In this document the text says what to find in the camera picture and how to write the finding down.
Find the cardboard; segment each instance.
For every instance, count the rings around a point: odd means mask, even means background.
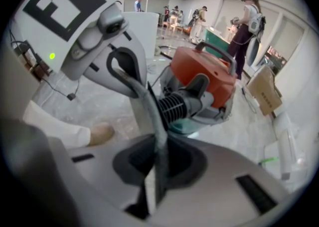
[[[278,108],[282,101],[275,87],[275,77],[270,67],[263,66],[248,83],[247,88],[256,98],[264,116]]]

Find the black pants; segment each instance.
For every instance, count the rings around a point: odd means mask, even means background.
[[[237,33],[235,34],[234,38],[230,42],[227,52],[232,56],[235,57],[237,61],[237,68],[236,73],[238,75],[237,79],[241,80],[241,73],[244,69],[245,64],[245,55],[249,45],[250,38],[252,33],[248,31],[247,25],[241,25],[238,29]]]

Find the person in blue shirt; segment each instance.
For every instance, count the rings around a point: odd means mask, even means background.
[[[141,10],[141,1],[142,1],[142,0],[137,0],[137,1],[135,1],[135,3],[134,3],[134,9],[135,9],[135,11],[142,11],[142,10]]]

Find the handle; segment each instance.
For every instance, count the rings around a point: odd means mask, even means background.
[[[220,53],[222,55],[222,59],[226,60],[227,62],[230,63],[230,68],[229,68],[229,74],[231,76],[235,75],[235,71],[236,71],[236,67],[237,67],[237,62],[236,60],[225,50],[213,45],[213,44],[209,44],[205,41],[200,42],[195,50],[202,52],[204,47],[209,47],[215,51],[217,51],[218,53]]]

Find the brown shoe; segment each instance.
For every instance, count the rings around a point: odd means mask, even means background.
[[[91,139],[88,146],[102,145],[114,135],[113,127],[107,122],[94,125],[91,129]]]

